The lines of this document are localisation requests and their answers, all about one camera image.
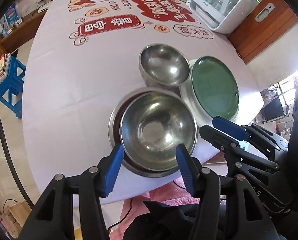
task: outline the door handle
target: door handle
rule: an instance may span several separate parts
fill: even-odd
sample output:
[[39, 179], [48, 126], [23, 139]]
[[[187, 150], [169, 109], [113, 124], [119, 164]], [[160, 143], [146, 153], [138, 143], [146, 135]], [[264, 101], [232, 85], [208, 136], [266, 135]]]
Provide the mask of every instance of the door handle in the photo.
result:
[[257, 22], [262, 22], [274, 9], [273, 3], [268, 3], [265, 8], [259, 12], [259, 14], [256, 16]]

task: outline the metal bowl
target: metal bowl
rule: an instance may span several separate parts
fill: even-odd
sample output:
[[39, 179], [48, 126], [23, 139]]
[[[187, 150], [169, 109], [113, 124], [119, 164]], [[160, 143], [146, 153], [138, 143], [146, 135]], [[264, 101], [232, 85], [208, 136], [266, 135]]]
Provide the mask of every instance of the metal bowl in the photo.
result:
[[148, 86], [180, 87], [190, 78], [190, 65], [177, 49], [166, 44], [145, 47], [139, 57], [140, 73]]
[[[173, 95], [172, 92], [169, 92], [167, 90], [160, 89], [160, 88], [140, 88], [126, 94], [114, 107], [110, 116], [108, 135], [109, 135], [109, 142], [112, 149], [116, 143], [121, 144], [120, 131], [119, 131], [120, 122], [127, 107], [131, 104], [131, 102], [133, 102], [140, 95], [143, 95], [151, 91], [159, 91], [159, 92]], [[160, 178], [160, 177], [168, 176], [178, 171], [178, 167], [172, 168], [167, 171], [150, 171], [150, 170], [144, 169], [143, 167], [137, 165], [136, 163], [133, 163], [126, 153], [124, 153], [122, 165], [125, 166], [128, 170], [132, 171], [133, 173], [138, 174], [140, 176], [148, 177], [148, 178]]]
[[153, 91], [128, 106], [120, 123], [120, 140], [133, 163], [150, 171], [168, 171], [178, 166], [179, 143], [192, 154], [197, 124], [177, 95]]

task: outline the pink cloth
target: pink cloth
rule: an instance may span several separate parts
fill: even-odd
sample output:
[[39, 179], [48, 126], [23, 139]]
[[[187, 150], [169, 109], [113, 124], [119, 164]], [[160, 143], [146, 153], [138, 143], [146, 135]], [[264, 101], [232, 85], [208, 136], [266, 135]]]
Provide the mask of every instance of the pink cloth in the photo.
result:
[[[182, 177], [176, 179], [175, 182], [179, 186], [185, 187]], [[143, 203], [144, 200], [158, 201], [169, 206], [179, 206], [186, 204], [198, 204], [200, 199], [191, 197], [185, 189], [178, 187], [173, 183], [173, 181], [162, 187], [136, 196], [132, 200], [132, 209], [129, 215], [123, 222], [121, 222], [121, 224], [118, 225], [118, 228], [110, 234], [111, 240], [122, 240], [124, 231], [133, 222], [134, 218], [139, 215], [149, 213], [149, 210]], [[130, 202], [131, 199], [124, 201], [120, 220], [124, 218], [125, 214], [129, 211]]]

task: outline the blue stool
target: blue stool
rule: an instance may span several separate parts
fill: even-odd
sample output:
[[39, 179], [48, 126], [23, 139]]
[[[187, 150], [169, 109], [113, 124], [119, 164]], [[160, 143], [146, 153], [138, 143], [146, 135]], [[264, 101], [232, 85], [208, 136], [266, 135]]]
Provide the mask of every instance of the blue stool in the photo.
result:
[[[18, 75], [18, 67], [23, 71]], [[22, 118], [22, 99], [15, 105], [12, 104], [12, 95], [18, 95], [23, 91], [23, 80], [26, 72], [26, 67], [15, 57], [10, 58], [9, 69], [7, 76], [0, 83], [0, 101], [7, 106], [12, 112], [17, 115], [17, 118]], [[3, 95], [8, 91], [8, 101], [3, 98]]]

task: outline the stacked plates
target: stacked plates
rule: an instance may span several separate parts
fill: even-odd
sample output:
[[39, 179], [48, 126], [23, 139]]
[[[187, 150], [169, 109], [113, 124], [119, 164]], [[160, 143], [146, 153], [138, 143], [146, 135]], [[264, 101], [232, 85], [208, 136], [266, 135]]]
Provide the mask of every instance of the stacked plates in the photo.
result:
[[210, 56], [189, 63], [191, 82], [180, 87], [180, 94], [193, 112], [198, 126], [210, 124], [216, 116], [234, 121], [239, 109], [239, 91], [228, 67]]

